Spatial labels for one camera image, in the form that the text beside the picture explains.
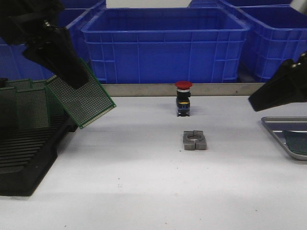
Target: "green pad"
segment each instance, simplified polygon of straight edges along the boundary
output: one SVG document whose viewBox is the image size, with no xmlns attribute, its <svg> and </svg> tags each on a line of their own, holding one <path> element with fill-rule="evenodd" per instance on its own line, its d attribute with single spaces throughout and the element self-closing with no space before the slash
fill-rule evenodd
<svg viewBox="0 0 307 230">
<path fill-rule="evenodd" d="M 0 88 L 0 128 L 2 127 L 18 127 L 14 87 Z"/>
<path fill-rule="evenodd" d="M 17 90 L 32 88 L 30 79 L 11 80 L 5 82 L 5 87 L 15 87 Z"/>
<path fill-rule="evenodd" d="M 50 126 L 44 88 L 17 91 L 17 108 L 20 129 Z"/>
<path fill-rule="evenodd" d="M 88 72 L 89 81 L 77 90 L 56 75 L 46 80 L 47 87 L 80 128 L 116 107 L 93 73 L 85 64 L 83 65 Z"/>
<path fill-rule="evenodd" d="M 45 87 L 46 89 L 46 96 L 47 96 L 47 105 L 49 114 L 51 117 L 53 116 L 63 116 L 64 109 L 59 101 L 56 99 L 54 94 L 51 92 L 49 88 L 46 88 L 46 81 L 45 80 L 36 80 L 32 82 L 32 87 L 34 89 Z"/>
<path fill-rule="evenodd" d="M 283 131 L 286 145 L 293 153 L 307 155 L 307 133 Z"/>
</svg>

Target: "black tray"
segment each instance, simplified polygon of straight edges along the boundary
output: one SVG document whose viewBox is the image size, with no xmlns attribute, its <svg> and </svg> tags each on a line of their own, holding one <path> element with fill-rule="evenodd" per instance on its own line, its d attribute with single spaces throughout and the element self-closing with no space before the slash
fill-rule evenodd
<svg viewBox="0 0 307 230">
<path fill-rule="evenodd" d="M 0 131 L 0 196 L 30 196 L 57 158 L 56 145 L 76 124 L 51 118 L 51 127 Z"/>
</svg>

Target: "metal tray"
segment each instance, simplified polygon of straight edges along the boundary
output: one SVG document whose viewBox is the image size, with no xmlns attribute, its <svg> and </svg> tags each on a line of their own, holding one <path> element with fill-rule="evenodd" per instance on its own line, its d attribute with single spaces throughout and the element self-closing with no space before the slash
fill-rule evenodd
<svg viewBox="0 0 307 230">
<path fill-rule="evenodd" d="M 289 150 L 283 130 L 294 132 L 307 132 L 307 117 L 263 117 L 262 124 L 278 141 L 278 143 L 293 158 L 307 161 L 307 156 L 296 154 Z"/>
</svg>

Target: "red emergency stop button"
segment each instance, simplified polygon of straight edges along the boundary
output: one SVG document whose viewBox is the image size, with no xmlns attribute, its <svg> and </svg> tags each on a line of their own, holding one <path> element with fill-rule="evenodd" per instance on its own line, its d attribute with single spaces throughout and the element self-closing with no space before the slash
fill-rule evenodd
<svg viewBox="0 0 307 230">
<path fill-rule="evenodd" d="M 192 87 L 193 84 L 192 82 L 189 82 L 187 80 L 181 80 L 181 81 L 177 81 L 175 85 L 177 86 L 178 89 L 188 90 L 190 87 Z"/>
</svg>

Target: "metal block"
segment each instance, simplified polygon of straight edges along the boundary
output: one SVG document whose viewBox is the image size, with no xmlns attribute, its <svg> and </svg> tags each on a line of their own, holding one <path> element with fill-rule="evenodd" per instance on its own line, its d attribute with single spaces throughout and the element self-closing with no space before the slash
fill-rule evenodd
<svg viewBox="0 0 307 230">
<path fill-rule="evenodd" d="M 183 132 L 184 150 L 206 150 L 207 142 L 203 131 L 184 131 Z"/>
</svg>

